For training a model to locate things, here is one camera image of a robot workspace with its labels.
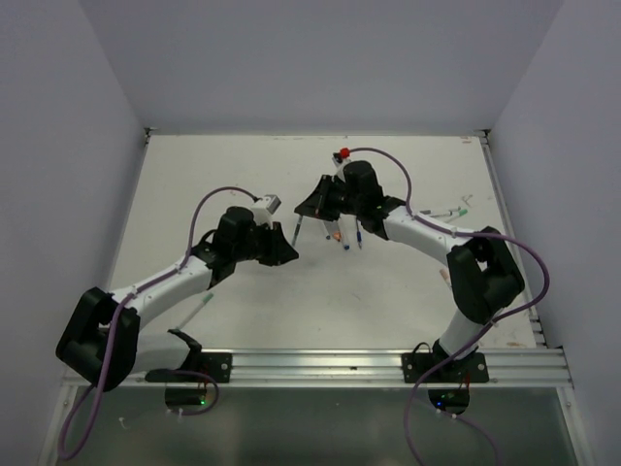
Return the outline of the orange capped marker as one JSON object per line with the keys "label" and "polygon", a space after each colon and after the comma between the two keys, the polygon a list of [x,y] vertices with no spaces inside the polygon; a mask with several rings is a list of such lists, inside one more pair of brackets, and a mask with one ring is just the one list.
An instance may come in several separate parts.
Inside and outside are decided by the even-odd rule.
{"label": "orange capped marker", "polygon": [[342,240],[342,233],[337,221],[326,221],[324,223],[326,229],[326,237],[334,239],[337,242]]}

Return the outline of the dark blue ballpoint pen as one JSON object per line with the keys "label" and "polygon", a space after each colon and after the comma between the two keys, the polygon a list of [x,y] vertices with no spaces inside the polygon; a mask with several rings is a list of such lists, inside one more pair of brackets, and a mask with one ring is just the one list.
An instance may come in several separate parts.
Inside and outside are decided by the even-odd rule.
{"label": "dark blue ballpoint pen", "polygon": [[355,219],[355,228],[356,228],[356,243],[358,248],[361,250],[363,248],[363,238],[362,238],[362,230],[359,220]]}

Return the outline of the dark blue capped marker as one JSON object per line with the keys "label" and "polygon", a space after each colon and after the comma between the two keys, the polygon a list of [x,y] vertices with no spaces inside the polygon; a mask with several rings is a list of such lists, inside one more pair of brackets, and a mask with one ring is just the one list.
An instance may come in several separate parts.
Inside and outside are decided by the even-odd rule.
{"label": "dark blue capped marker", "polygon": [[349,241],[348,241],[348,239],[347,239],[347,237],[346,237],[346,235],[345,235],[345,233],[343,231],[341,232],[341,244],[342,244],[344,250],[349,250],[350,249]]}

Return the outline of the black pen near left arm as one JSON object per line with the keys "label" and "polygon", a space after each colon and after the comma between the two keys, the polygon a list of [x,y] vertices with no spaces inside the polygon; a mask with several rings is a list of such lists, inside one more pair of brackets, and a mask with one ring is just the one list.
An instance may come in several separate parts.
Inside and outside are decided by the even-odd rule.
{"label": "black pen near left arm", "polygon": [[297,241],[298,241],[298,238],[299,238],[299,235],[300,235],[300,230],[301,230],[301,226],[302,226],[302,223],[303,223],[303,219],[304,219],[303,216],[298,216],[298,219],[297,219],[297,222],[296,222],[296,225],[295,225],[294,234],[293,234],[293,238],[292,238],[292,242],[291,242],[291,245],[294,248],[295,248],[295,246],[297,244]]}

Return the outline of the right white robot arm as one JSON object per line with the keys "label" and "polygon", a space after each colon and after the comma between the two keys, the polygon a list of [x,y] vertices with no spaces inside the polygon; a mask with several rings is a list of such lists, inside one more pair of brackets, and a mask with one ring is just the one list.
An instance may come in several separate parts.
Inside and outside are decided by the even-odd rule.
{"label": "right white robot arm", "polygon": [[496,229],[451,228],[411,213],[404,200],[383,192],[375,169],[366,161],[351,162],[337,175],[322,176],[294,213],[328,222],[354,216],[366,232],[418,250],[448,269],[457,310],[432,346],[432,368],[444,381],[454,381],[466,371],[466,357],[476,349],[483,327],[525,287]]}

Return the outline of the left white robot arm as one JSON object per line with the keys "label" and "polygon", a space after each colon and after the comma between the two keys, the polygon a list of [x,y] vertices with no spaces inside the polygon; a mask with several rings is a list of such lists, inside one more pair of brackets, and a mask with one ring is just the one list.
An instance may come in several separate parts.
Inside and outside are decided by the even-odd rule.
{"label": "left white robot arm", "polygon": [[55,355],[106,391],[140,372],[160,381],[191,381],[209,368],[201,345],[178,328],[155,337],[142,335],[142,330],[185,299],[222,283],[241,262],[275,267],[298,257],[279,222],[231,207],[214,230],[158,275],[116,291],[86,291]]}

